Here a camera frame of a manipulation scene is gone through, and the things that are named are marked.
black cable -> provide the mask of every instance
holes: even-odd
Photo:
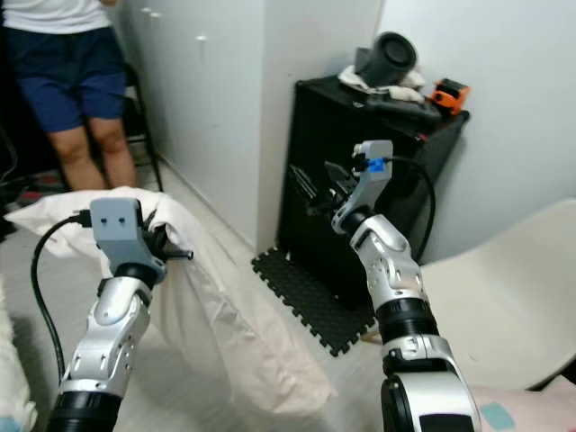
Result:
[[[90,211],[82,210],[79,214],[75,214],[74,216],[70,216],[69,218],[61,220],[48,231],[46,231],[34,249],[34,255],[32,256],[32,262],[30,266],[30,278],[32,282],[32,289],[34,291],[34,297],[36,297],[36,302],[38,303],[38,307],[40,308],[44,322],[46,322],[46,326],[48,327],[48,332],[50,333],[50,338],[52,339],[52,344],[54,345],[54,351],[56,353],[56,363],[58,365],[58,383],[60,383],[62,380],[65,372],[64,354],[62,353],[62,344],[60,343],[58,331],[56,330],[54,321],[48,312],[48,308],[46,307],[46,303],[42,297],[40,285],[38,284],[38,262],[40,260],[40,253],[44,249],[44,245],[48,239],[52,236],[52,234],[54,234],[67,223],[79,223],[85,228],[90,227],[92,225],[90,221]]]
[[[434,190],[434,183],[430,178],[430,175],[426,172],[426,169],[419,164],[418,162],[410,159],[409,157],[402,157],[402,156],[393,156],[393,157],[386,157],[386,162],[401,162],[402,164],[406,164],[410,167],[415,168],[418,173],[424,179],[424,183],[426,184],[426,188],[428,191],[428,195],[430,197],[430,212],[428,214],[428,219],[426,223],[426,229],[424,231],[424,236],[422,237],[422,242],[416,252],[414,259],[417,262],[420,262],[422,256],[424,255],[424,251],[426,250],[426,246],[428,245],[428,240],[430,239],[430,233],[432,232],[432,226],[434,225],[434,218],[436,217],[436,191]]]

person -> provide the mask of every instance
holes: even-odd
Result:
[[[103,5],[115,0],[4,0],[8,58],[73,190],[136,185],[122,128],[124,61]]]

white t-shirt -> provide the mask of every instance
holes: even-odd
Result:
[[[4,0],[4,26],[70,34],[110,25],[100,0]]]

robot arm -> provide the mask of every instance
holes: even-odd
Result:
[[[162,259],[192,258],[192,253],[162,251],[166,233],[145,231],[135,199],[95,200],[90,218],[113,277],[100,283],[87,330],[61,381],[49,432],[113,430],[138,343],[149,324],[152,289],[166,276]]]
[[[327,163],[335,185],[332,228],[347,234],[366,271],[368,291],[382,335],[382,414],[386,432],[479,432],[481,422],[448,342],[439,336],[424,291],[419,265],[408,241],[374,203],[392,178],[390,141],[355,146],[356,181],[344,168]],[[291,167],[307,198],[316,190]]]

tiled floor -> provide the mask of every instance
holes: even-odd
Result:
[[[275,307],[294,338],[299,338],[326,372],[339,396],[316,418],[276,419],[267,427],[249,427],[230,406],[227,393],[214,381],[194,373],[182,357],[166,346],[150,326],[143,338],[136,367],[115,430],[174,432],[374,432],[382,430],[380,412],[380,348],[360,343],[333,358],[302,326],[291,311],[251,272],[252,251],[199,199],[182,180],[162,166],[166,192],[196,216],[246,272],[249,286]],[[15,344],[29,378],[32,397],[45,424],[56,393],[56,366],[47,330],[32,297],[29,265],[37,238],[20,230],[0,245],[0,273],[4,276],[8,306],[14,321]],[[56,259],[45,254],[40,279],[46,302],[57,323],[67,357],[85,327],[86,310],[94,301],[98,277],[80,260]]]

